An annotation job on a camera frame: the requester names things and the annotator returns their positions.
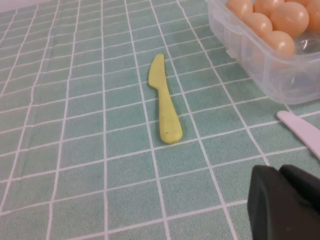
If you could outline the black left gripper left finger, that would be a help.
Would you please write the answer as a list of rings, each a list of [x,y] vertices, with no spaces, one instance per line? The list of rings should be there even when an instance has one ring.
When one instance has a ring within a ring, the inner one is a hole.
[[[254,240],[318,240],[320,212],[271,166],[252,168],[247,212]]]

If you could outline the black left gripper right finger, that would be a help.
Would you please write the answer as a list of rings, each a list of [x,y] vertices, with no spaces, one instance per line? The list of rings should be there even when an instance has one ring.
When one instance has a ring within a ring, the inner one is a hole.
[[[320,179],[314,175],[290,164],[282,165],[279,172],[290,185],[308,201],[312,208],[320,211]]]

